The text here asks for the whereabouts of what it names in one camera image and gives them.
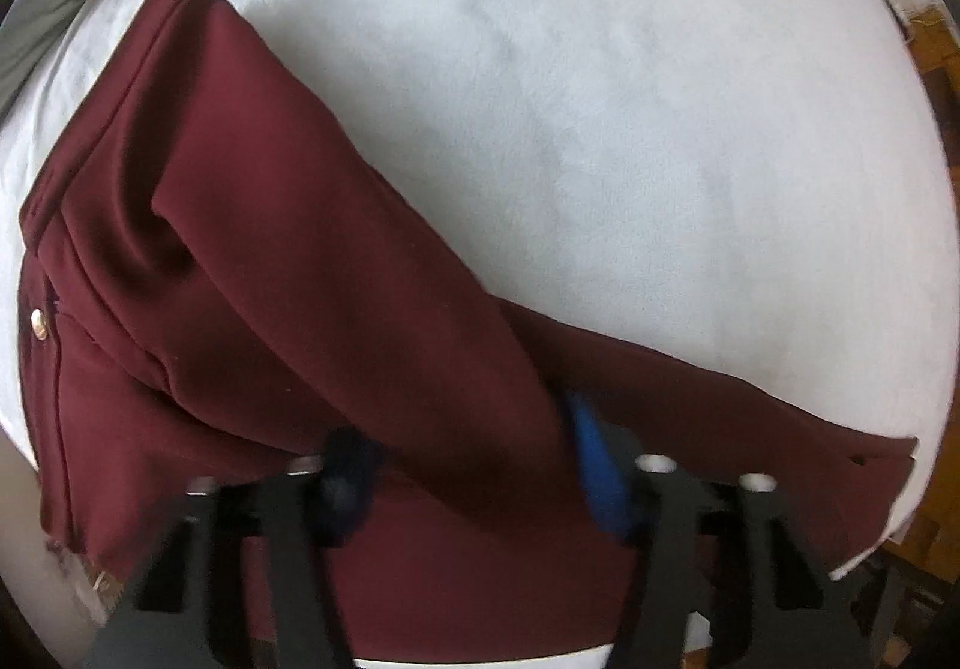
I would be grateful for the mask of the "maroon pants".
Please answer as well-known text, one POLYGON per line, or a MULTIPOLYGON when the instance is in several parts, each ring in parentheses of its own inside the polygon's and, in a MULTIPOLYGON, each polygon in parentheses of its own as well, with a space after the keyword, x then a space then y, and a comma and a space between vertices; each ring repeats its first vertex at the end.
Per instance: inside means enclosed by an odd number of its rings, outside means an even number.
POLYGON ((195 477, 359 428, 387 461, 334 578, 365 658, 612 640, 630 557, 587 513, 556 388, 697 476, 775 477, 828 566, 913 469, 907 438, 490 295, 228 1, 145 0, 20 227, 44 531, 127 578, 195 477))

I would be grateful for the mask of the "white fluffy bed blanket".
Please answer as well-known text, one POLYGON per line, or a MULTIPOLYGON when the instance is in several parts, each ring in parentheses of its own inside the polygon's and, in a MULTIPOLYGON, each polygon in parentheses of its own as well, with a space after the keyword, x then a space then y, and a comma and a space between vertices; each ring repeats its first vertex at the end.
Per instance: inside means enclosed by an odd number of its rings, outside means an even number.
MULTIPOLYGON (((224 0, 493 297, 913 442, 877 541, 914 513, 958 359, 958 233, 928 96, 884 0, 224 0)), ((41 523, 20 380, 20 212, 145 0, 86 0, 2 109, 2 425, 69 601, 94 573, 41 523)), ((377 479, 386 465, 384 460, 377 479)), ((371 505, 363 529, 373 514, 371 505)), ((504 661, 599 667, 608 643, 504 661)))

